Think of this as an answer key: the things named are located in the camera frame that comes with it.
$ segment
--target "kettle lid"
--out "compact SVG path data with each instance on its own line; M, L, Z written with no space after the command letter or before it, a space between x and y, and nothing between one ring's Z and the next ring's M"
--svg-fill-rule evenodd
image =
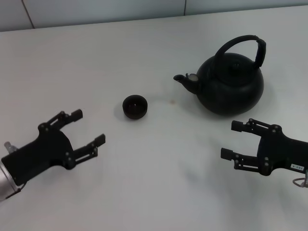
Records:
M235 53L225 53L229 48L237 43L256 40L258 51L256 60L253 62L249 58ZM223 45L216 53L211 68L215 77L227 85L240 86L252 81L258 69L262 66L266 53L266 43L257 36L240 36Z

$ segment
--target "robotic arm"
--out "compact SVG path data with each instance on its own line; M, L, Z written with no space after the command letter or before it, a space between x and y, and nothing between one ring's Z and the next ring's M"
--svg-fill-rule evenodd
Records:
M233 121L231 129L238 132L249 132L261 137L257 156L234 153L232 150L221 149L221 158L234 160L234 169L258 172L269 176L277 168L305 174L305 178L295 179L293 183L308 188L308 143L286 137L279 125L269 125L249 119L246 124Z
M69 139L60 131L65 125L83 117L79 109L71 115L60 112L38 126L38 138L17 149L9 142L9 154L0 161L0 201L19 193L26 182L46 169L59 165L68 170L97 157L97 148L105 143L105 135L97 137L84 147L73 150Z

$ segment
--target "silver metal cylinder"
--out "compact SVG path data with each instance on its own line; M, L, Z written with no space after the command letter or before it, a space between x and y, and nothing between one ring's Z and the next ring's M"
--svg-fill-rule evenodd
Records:
M9 195L16 192L17 189L18 187L10 173L0 161L0 201L5 200Z

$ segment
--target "kettle spout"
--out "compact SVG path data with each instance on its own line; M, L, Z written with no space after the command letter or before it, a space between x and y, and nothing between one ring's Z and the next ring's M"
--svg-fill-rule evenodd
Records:
M184 75L176 75L173 77L175 81L181 83L184 88L186 88L192 94L199 94L200 92L200 81L197 75L195 74L186 74Z

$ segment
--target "kettle body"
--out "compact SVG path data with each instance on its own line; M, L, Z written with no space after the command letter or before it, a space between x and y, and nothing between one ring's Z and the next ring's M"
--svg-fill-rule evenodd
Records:
M256 40L256 60L226 51L235 44ZM266 43L257 36L241 36L227 42L215 56L205 61L197 74L176 75L188 91L197 95L204 107L219 115L236 115L253 108L264 89L260 67L266 53Z

